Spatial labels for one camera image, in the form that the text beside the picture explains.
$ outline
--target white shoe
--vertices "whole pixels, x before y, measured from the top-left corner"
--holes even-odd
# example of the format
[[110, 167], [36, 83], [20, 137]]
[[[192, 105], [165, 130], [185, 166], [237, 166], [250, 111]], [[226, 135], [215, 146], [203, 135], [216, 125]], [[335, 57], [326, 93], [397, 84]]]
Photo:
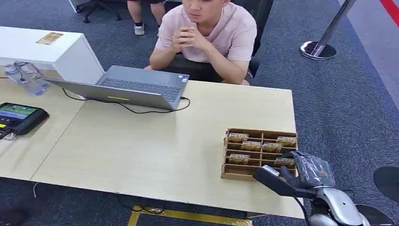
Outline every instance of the white shoe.
[[135, 25], [135, 35], [144, 35], [145, 31], [144, 31], [144, 24], [141, 27], [137, 27]]

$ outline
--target yellow floor bracket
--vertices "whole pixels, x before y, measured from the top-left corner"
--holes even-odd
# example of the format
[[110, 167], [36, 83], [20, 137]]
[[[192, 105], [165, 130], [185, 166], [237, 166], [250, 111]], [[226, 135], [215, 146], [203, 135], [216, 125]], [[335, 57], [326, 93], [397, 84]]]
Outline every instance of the yellow floor bracket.
[[[149, 207], [147, 209], [152, 212], [156, 212], [158, 210], [156, 208], [149, 208]], [[142, 210], [140, 212], [133, 211], [132, 215], [130, 216], [128, 226], [137, 226], [136, 224], [137, 224], [140, 214], [155, 215], [155, 214], [149, 213], [144, 210]], [[217, 223], [217, 224], [224, 224], [224, 225], [252, 226], [251, 220], [225, 218], [225, 217], [219, 217], [219, 216], [213, 216], [213, 215], [207, 215], [207, 214], [189, 213], [189, 212], [176, 211], [176, 210], [165, 210], [163, 213], [158, 214], [158, 216], [163, 216], [163, 217], [167, 217], [167, 218], [185, 219], [185, 220], [196, 220], [196, 221], [200, 221], [200, 222]]]

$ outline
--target man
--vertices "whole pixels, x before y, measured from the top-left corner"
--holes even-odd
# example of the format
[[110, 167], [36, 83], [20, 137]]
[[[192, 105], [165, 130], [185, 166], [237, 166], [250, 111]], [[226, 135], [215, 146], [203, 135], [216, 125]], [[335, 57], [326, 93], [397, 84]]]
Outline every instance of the man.
[[[151, 5], [151, 12], [154, 14], [158, 27], [161, 25], [162, 18], [165, 15], [165, 7], [163, 6], [164, 0], [147, 0]], [[135, 22], [135, 34], [144, 35], [144, 24], [141, 20], [141, 5], [140, 0], [128, 0], [128, 9], [130, 15]]]
[[164, 16], [146, 69], [249, 85], [245, 77], [256, 31], [254, 18], [230, 0], [183, 0]]

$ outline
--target water bottle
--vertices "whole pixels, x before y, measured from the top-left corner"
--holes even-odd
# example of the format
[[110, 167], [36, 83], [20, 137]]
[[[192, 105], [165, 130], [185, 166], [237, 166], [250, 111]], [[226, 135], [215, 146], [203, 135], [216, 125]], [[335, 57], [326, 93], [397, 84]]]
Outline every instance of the water bottle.
[[43, 94], [44, 90], [42, 87], [35, 83], [30, 75], [25, 74], [19, 68], [14, 65], [6, 65], [4, 66], [4, 70], [7, 77], [15, 81], [31, 96], [40, 96]]
[[39, 86], [41, 86], [42, 89], [46, 89], [50, 85], [50, 83], [43, 80], [43, 77], [44, 77], [43, 74], [32, 63], [17, 61], [14, 63], [14, 66], [16, 68], [18, 68], [18, 67], [21, 68], [21, 71], [23, 71], [23, 72], [25, 72], [25, 74], [31, 76], [33, 81], [36, 84], [38, 84]]

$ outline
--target stanchion post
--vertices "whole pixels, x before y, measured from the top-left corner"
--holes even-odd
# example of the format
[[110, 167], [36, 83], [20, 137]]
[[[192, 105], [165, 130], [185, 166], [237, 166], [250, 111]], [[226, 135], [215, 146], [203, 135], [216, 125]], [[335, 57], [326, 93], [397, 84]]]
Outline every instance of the stanchion post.
[[307, 41], [302, 44], [300, 47], [301, 54], [313, 60], [328, 60], [335, 57], [335, 48], [327, 43], [331, 39], [333, 32], [336, 30], [339, 21], [346, 15], [355, 2], [356, 0], [345, 0], [333, 21], [331, 21], [328, 26], [326, 32], [324, 32], [320, 41]]

